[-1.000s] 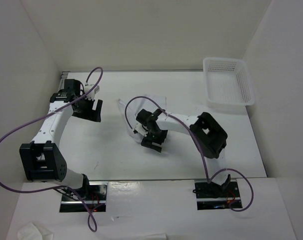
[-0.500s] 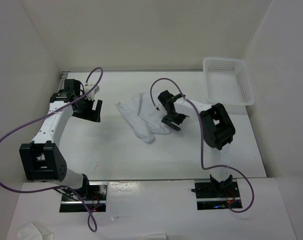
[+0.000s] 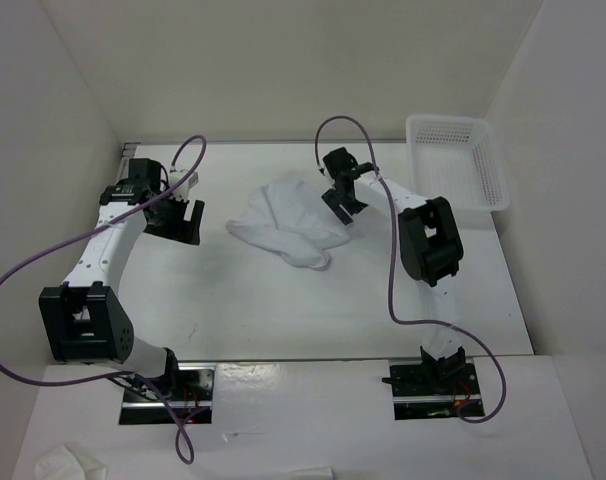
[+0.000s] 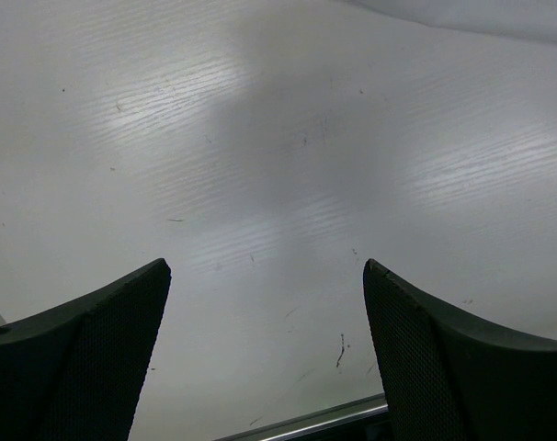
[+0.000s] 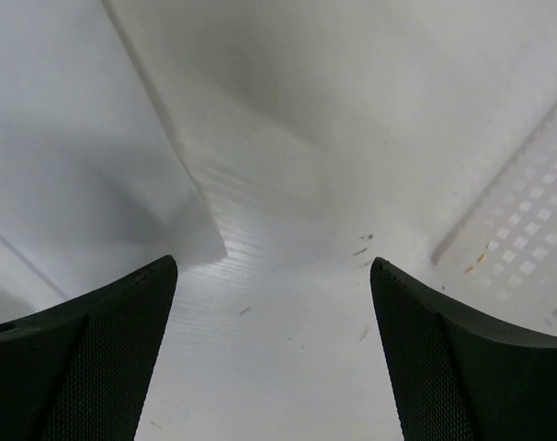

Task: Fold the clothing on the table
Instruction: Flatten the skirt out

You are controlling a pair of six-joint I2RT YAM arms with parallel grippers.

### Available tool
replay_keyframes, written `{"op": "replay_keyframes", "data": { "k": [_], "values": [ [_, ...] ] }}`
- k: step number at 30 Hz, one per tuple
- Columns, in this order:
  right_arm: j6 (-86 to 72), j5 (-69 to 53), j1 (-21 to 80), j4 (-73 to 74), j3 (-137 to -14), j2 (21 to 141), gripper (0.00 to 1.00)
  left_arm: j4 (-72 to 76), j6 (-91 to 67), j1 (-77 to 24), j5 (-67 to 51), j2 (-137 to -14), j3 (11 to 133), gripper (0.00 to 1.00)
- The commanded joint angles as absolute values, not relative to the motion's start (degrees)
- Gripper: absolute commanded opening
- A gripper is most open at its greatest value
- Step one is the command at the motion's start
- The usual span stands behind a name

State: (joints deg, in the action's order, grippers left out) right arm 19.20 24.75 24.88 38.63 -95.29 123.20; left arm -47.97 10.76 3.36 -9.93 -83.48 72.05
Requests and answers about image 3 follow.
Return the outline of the white skirt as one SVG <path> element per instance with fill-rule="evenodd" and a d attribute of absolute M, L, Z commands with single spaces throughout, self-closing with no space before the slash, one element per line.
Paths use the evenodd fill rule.
<path fill-rule="evenodd" d="M 350 233 L 304 180 L 288 173 L 254 190 L 243 212 L 226 223 L 235 238 L 296 268 L 325 270 L 329 251 Z"/>

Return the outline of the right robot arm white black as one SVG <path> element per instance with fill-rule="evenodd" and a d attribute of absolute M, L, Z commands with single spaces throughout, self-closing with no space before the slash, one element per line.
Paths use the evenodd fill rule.
<path fill-rule="evenodd" d="M 465 367 L 466 354 L 458 338 L 454 300 L 455 277 L 464 249 L 451 205 L 443 197 L 428 199 L 381 175 L 374 160 L 360 163 L 346 148 L 330 151 L 319 171 L 331 187 L 322 200 L 345 225 L 370 207 L 391 221 L 391 253 L 387 307 L 398 325 L 432 329 L 420 347 L 421 381 L 433 393 L 451 386 Z M 394 308 L 396 267 L 420 287 L 430 310 L 426 319 L 402 320 Z"/>

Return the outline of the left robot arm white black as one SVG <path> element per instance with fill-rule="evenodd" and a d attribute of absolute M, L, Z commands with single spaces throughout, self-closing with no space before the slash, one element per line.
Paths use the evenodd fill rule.
<path fill-rule="evenodd" d="M 197 182 L 197 173 L 134 158 L 127 177 L 105 188 L 99 198 L 98 233 L 62 283 L 44 288 L 38 299 L 55 360 L 132 371 L 146 378 L 146 387 L 159 399 L 179 393 L 182 375 L 176 355 L 136 337 L 118 291 L 142 234 L 199 244 L 204 204 L 188 199 Z"/>

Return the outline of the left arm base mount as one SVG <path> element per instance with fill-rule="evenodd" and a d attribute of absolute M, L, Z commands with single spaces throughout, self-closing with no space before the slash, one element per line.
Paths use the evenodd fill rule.
<path fill-rule="evenodd" d="M 116 380 L 123 389 L 119 421 L 124 426 L 169 425 L 173 423 L 164 403 L 142 381 L 134 378 Z M 175 384 L 155 380 L 174 415 L 187 425 L 212 423 L 215 371 L 212 366 L 179 370 Z"/>

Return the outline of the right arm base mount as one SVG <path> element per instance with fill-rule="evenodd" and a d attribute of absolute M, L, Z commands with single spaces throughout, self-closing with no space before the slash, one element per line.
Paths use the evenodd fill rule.
<path fill-rule="evenodd" d="M 485 415 L 476 369 L 468 362 L 451 379 L 431 383 L 421 363 L 392 362 L 381 382 L 391 388 L 394 417 L 401 420 L 457 418 Z"/>

